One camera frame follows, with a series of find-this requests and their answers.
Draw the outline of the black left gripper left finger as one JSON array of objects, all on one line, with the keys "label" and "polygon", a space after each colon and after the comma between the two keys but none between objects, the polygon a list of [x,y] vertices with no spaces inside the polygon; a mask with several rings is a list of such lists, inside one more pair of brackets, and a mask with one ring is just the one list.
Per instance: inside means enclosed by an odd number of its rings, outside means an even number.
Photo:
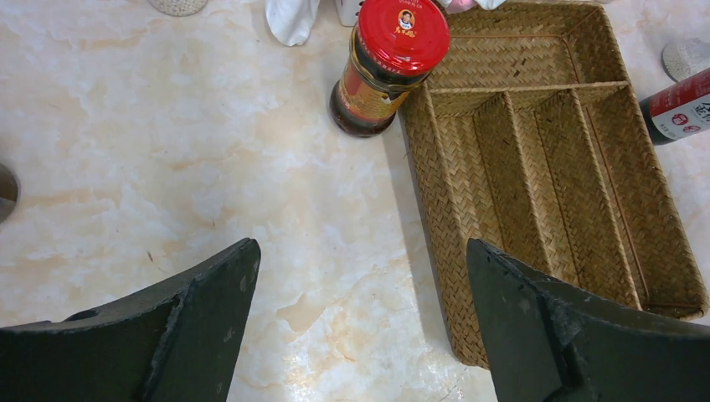
[{"label": "black left gripper left finger", "polygon": [[2,400],[226,400],[260,260],[245,238],[61,322],[4,327]]}]

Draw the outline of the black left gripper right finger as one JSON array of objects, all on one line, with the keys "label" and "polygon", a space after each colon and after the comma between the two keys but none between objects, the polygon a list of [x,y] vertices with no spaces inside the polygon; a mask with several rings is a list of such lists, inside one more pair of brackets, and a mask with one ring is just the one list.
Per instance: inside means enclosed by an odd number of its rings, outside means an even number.
[{"label": "black left gripper right finger", "polygon": [[466,264],[500,401],[708,400],[708,327],[596,296],[481,239]]}]

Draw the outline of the dark bottle red white label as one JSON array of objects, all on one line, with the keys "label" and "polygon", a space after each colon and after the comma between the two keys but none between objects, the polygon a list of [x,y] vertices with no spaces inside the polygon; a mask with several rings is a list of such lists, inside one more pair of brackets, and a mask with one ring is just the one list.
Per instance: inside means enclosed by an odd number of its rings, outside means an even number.
[{"label": "dark bottle red white label", "polygon": [[640,102],[654,145],[664,145],[709,129],[709,69],[677,82]]}]

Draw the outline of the red lid chili sauce jar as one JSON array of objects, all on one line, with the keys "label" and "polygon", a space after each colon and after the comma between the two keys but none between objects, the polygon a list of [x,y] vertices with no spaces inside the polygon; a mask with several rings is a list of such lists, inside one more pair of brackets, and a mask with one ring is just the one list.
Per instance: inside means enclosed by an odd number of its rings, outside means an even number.
[{"label": "red lid chili sauce jar", "polygon": [[383,132],[449,47],[448,23],[435,2],[367,0],[353,26],[347,64],[332,88],[333,120],[354,137]]}]

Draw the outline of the silver lid spice jar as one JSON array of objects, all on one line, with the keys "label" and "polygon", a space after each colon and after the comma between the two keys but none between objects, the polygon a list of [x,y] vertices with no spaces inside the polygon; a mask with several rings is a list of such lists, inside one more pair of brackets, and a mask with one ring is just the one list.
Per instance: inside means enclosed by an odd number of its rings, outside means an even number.
[{"label": "silver lid spice jar", "polygon": [[172,17],[187,17],[200,12],[208,0],[148,0],[160,13]]}]

